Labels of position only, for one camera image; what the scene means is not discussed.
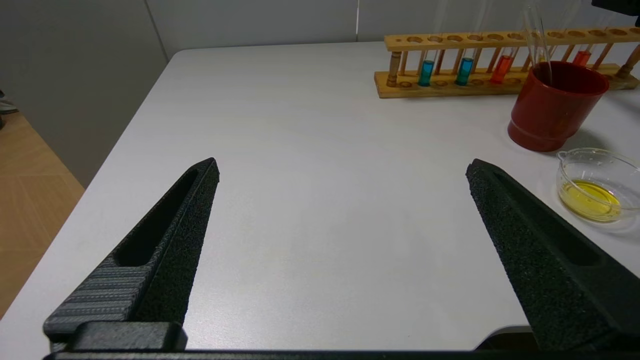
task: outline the blue liquid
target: blue liquid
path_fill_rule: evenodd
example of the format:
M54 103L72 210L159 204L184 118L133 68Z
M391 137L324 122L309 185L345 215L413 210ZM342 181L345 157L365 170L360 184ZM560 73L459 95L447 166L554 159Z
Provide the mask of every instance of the blue liquid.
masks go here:
M467 84L473 64L474 60L472 58L462 58L462 62L460 63L460 70L458 70L458 77L456 77L455 81L457 85L465 86Z
M433 61L424 60L422 62L422 72L420 73L420 79L418 85L429 86L431 84L431 73L433 72Z

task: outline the glass dish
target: glass dish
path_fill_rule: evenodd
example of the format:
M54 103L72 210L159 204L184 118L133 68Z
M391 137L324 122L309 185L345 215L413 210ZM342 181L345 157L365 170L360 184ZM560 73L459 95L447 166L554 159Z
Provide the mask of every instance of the glass dish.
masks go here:
M615 152L583 147L559 151L558 196L572 212L597 222L640 211L640 168Z

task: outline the gray wall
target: gray wall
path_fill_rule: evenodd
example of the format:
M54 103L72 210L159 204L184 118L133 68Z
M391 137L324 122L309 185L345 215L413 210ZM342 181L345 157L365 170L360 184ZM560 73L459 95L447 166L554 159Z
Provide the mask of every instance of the gray wall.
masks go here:
M484 30L517 29L523 1L493 0ZM578 0L541 0L548 29L568 1ZM0 0L0 88L86 186L176 52L429 33L437 2ZM479 0L447 2L441 32L472 31ZM594 26L604 12L583 5L570 27Z
M148 0L169 58L203 47L356 40L358 0Z
M0 87L84 186L166 65L144 0L0 0Z

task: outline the rack base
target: rack base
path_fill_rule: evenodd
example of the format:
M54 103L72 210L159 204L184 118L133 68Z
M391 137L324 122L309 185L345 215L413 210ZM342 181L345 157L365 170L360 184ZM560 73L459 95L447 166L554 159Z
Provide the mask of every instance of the rack base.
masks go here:
M486 69L476 69L476 73L469 77L467 86L459 86L454 83L455 74L451 74L451 69L443 70L446 74L433 75L431 86L418 86L418 76L413 74L398 75L397 86L387 86L387 71L376 71L374 80L378 89L380 99L402 98L402 97L438 97L438 96L466 96L466 95L505 95L518 94L522 89L528 72L522 72L521 67L512 67L507 73L502 84L493 84L489 80L491 74L486 73ZM609 79L610 90L635 89L640 80L629 75L626 79L616 78L616 73L620 66L616 64L601 64L598 72Z

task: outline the red cup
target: red cup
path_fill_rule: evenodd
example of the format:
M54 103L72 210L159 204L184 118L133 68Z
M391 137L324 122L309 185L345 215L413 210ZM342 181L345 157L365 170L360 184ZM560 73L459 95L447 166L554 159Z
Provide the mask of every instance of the red cup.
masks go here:
M511 111L507 131L515 143L526 149L553 151L578 131L609 89L609 81L589 68L552 61L553 86L549 86L538 78L540 70L538 64L529 71Z

